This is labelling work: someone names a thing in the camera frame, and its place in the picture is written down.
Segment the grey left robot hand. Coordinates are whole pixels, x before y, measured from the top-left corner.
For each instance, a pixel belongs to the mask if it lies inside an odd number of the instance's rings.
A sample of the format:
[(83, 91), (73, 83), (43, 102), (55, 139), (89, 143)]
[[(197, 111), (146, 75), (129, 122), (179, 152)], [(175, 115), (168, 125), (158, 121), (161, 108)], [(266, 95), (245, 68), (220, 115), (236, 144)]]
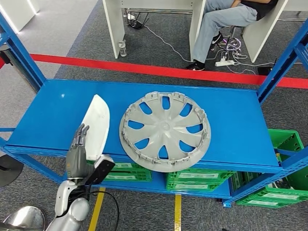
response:
[(70, 148), (66, 153), (66, 164), (67, 179), (77, 184), (91, 176), (94, 166), (87, 161), (85, 141), (89, 125), (81, 124), (75, 133)]

